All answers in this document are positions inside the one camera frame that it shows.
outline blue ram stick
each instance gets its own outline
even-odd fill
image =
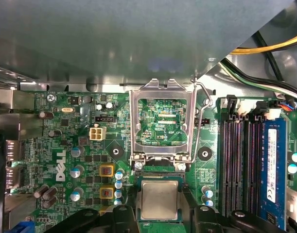
[[[262,169],[259,216],[286,228],[287,124],[284,118],[262,125]]]

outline dell logo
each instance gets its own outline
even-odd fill
[[[66,162],[66,151],[63,150],[62,153],[57,153],[56,156],[60,156],[61,159],[57,159],[57,166],[56,166],[56,181],[65,181],[65,173],[66,170],[65,162]]]

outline capacitor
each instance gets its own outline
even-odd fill
[[[123,178],[123,175],[124,175],[124,170],[123,169],[118,169],[116,174],[115,174],[116,180],[121,180]]]
[[[74,158],[78,158],[79,156],[84,155],[84,153],[85,153],[85,148],[82,146],[74,147],[73,149],[71,149],[71,152],[70,152],[71,156]]]
[[[50,130],[48,133],[49,137],[60,137],[62,135],[62,131],[60,130]]]
[[[202,202],[207,206],[213,206],[213,201],[210,198],[207,198],[206,195],[201,197]]]
[[[81,165],[77,165],[76,167],[70,170],[70,176],[73,178],[78,178],[82,173],[84,173],[84,167]]]
[[[122,182],[121,181],[115,182],[115,188],[116,189],[121,189],[122,188]]]
[[[290,164],[288,166],[288,172],[291,174],[297,173],[297,166],[295,164]]]
[[[297,163],[297,153],[292,154],[292,161]]]
[[[55,194],[57,193],[57,188],[56,187],[51,187],[49,188],[43,195],[42,198],[43,200],[50,200]]]
[[[37,189],[34,192],[34,197],[35,198],[41,198],[41,196],[49,189],[49,186],[47,186],[46,184],[44,184],[43,186],[41,186],[39,189]]]
[[[116,200],[114,201],[114,205],[122,205],[122,201],[119,200],[119,199],[116,199]]]
[[[108,110],[113,110],[115,108],[115,105],[112,102],[107,102],[105,107]]]
[[[52,112],[40,112],[39,113],[39,118],[40,119],[52,120],[54,118],[54,113],[52,113]]]
[[[42,208],[49,209],[51,206],[53,206],[57,202],[56,196],[53,196],[50,198],[50,200],[42,202]]]
[[[208,186],[203,186],[201,188],[201,192],[207,197],[207,198],[212,198],[213,197],[213,192]]]
[[[120,190],[117,190],[117,191],[115,191],[114,196],[115,196],[115,198],[121,198],[122,192]]]
[[[104,106],[104,104],[98,103],[98,104],[96,104],[95,109],[97,111],[103,111],[105,109],[105,106]]]
[[[83,195],[84,195],[84,191],[82,188],[75,188],[70,195],[70,199],[72,201],[79,201]]]

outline black wire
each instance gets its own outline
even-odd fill
[[[266,41],[262,37],[260,31],[257,31],[256,33],[254,33],[252,35],[252,39],[254,40],[254,42],[256,43],[256,45],[258,47],[267,47],[268,46]],[[279,66],[278,66],[273,54],[271,52],[269,52],[269,51],[264,52],[263,54],[264,54],[265,58],[267,58],[271,68],[273,69],[273,72],[274,72],[274,74],[276,76],[276,79],[279,80],[279,81],[284,81],[283,76],[281,74],[281,71],[279,69]]]
[[[245,73],[243,73],[238,67],[236,67],[232,62],[230,62],[227,58],[224,58],[221,63],[226,66],[228,69],[230,69],[232,72],[238,74],[240,77],[243,79],[252,82],[252,83],[257,83],[257,84],[265,84],[265,85],[273,85],[277,87],[281,87],[283,89],[287,89],[289,91],[292,91],[297,94],[297,88],[285,83],[285,82],[280,82],[280,81],[275,81],[275,80],[270,80],[270,79],[261,79],[261,78],[256,78],[249,76]]]
[[[277,52],[277,51],[283,51],[283,50],[287,50],[287,49],[290,49],[290,48],[293,48],[297,46],[297,42],[291,44],[291,45],[286,45],[286,46],[283,46],[281,48],[277,48],[277,49],[274,49],[274,50],[270,50],[270,52]],[[254,48],[246,48],[246,47],[238,47],[238,49],[254,49]]]

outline white sticker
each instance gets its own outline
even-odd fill
[[[277,130],[268,130],[267,199],[276,203]]]

